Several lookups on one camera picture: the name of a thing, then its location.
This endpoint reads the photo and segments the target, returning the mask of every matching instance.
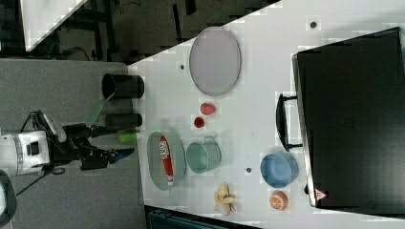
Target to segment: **gray floor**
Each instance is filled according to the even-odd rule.
[[[127,73],[122,63],[92,61],[0,61],[0,127],[2,134],[18,132],[28,113],[41,109],[61,125],[87,122],[102,99],[100,80],[106,73]],[[131,100],[107,103],[107,113],[129,113]],[[117,135],[98,137],[102,149],[137,148],[122,145]],[[62,176],[49,175],[17,198],[14,229],[145,228],[137,151],[107,169],[79,170],[79,162],[66,166]],[[13,177],[14,191],[25,188],[41,174]]]

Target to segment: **suitcase handle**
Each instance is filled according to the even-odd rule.
[[[297,96],[283,96],[280,94],[278,102],[277,102],[277,109],[276,109],[276,127],[277,132],[280,137],[281,143],[283,144],[286,151],[289,152],[290,149],[296,147],[302,147],[303,144],[289,144],[288,142],[288,127],[287,127],[287,119],[286,119],[286,108],[284,107],[284,102],[297,99]]]

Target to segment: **small black dot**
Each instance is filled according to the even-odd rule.
[[[311,23],[310,23],[310,27],[311,27],[311,28],[315,29],[316,26],[317,26],[316,22],[311,22]]]

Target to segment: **red cup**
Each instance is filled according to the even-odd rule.
[[[196,126],[197,128],[201,128],[205,125],[205,122],[203,120],[202,117],[196,117],[196,119],[194,120],[194,126]]]

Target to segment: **black mug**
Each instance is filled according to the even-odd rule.
[[[105,74],[101,83],[104,98],[131,99],[141,98],[145,91],[143,79],[139,75]]]
[[[142,116],[140,114],[107,114],[104,121],[108,128],[125,130],[142,125]]]

